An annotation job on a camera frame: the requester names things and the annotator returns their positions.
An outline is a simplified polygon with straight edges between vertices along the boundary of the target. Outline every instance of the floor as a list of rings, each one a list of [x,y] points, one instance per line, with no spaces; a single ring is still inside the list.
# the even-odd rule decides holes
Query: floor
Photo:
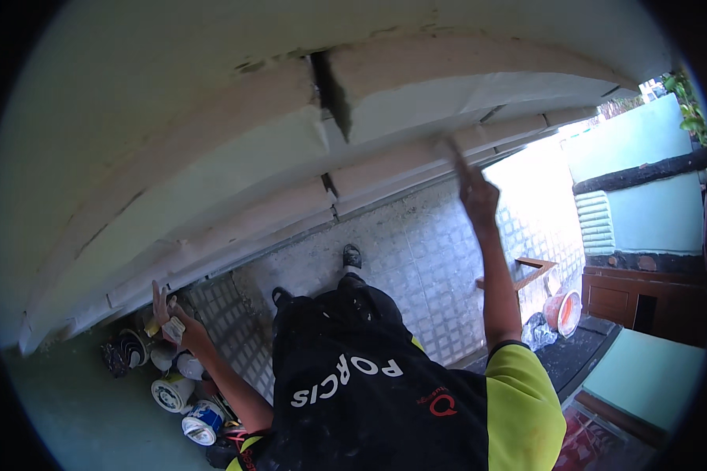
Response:
[[[584,245],[565,157],[545,139],[485,169],[500,189],[498,226],[514,279],[531,270],[519,256],[557,261],[561,290],[581,290]],[[454,179],[435,184],[198,284],[190,298],[209,334],[236,371],[272,398],[269,328],[274,287],[296,296],[333,288],[341,250],[362,250],[362,276],[389,294],[429,357],[449,365],[485,344],[481,253],[458,200]],[[519,293],[522,318],[548,294],[539,278]]]

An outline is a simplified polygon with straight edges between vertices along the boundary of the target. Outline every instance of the wooden cabinet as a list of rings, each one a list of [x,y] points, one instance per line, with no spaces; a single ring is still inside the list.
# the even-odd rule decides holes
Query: wooden cabinet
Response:
[[[703,279],[585,267],[582,302],[583,312],[627,329],[698,347],[707,341]]]

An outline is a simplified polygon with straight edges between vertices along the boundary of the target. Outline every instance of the raised arm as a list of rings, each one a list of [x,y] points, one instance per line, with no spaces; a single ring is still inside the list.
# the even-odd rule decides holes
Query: raised arm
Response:
[[[513,281],[500,245],[500,231],[495,223],[500,192],[485,180],[480,169],[470,168],[466,164],[455,142],[446,140],[445,144],[454,158],[461,201],[482,250],[485,269],[485,336],[487,348],[492,351],[502,341],[521,341],[521,314],[518,312]]]
[[[161,292],[156,281],[152,282],[152,296],[154,315],[161,319],[160,324],[167,322],[173,315],[186,327],[181,345],[188,348],[212,376],[228,404],[241,419],[246,432],[256,433],[269,429],[272,426],[272,406],[218,355],[204,325],[187,316],[177,304],[174,307],[168,306],[165,288]]]

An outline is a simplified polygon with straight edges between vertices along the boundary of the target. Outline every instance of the shoe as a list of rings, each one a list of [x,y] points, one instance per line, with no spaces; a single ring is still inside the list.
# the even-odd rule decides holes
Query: shoe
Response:
[[[272,290],[272,301],[278,309],[290,303],[292,299],[293,296],[285,288],[277,287]]]
[[[343,247],[343,266],[361,269],[361,250],[352,243]]]

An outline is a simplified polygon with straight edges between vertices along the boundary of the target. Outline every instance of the hand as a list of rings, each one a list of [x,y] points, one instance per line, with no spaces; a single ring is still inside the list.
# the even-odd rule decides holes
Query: hand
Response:
[[[458,145],[451,138],[445,139],[445,144],[451,150],[455,169],[460,181],[459,195],[463,208],[474,226],[478,239],[484,239],[498,226],[495,224],[495,213],[498,211],[500,191],[493,184],[485,180],[482,171],[476,167],[469,167],[463,159],[463,154]]]
[[[170,321],[170,316],[178,317],[186,327],[183,332],[183,339],[181,339],[181,345],[189,349],[197,358],[214,349],[204,325],[196,319],[191,319],[187,316],[183,308],[176,302],[175,296],[170,298],[170,302],[167,302],[167,287],[163,287],[162,291],[160,291],[158,282],[154,280],[152,280],[152,311],[160,327]],[[165,331],[163,331],[163,337],[165,340],[175,344]]]

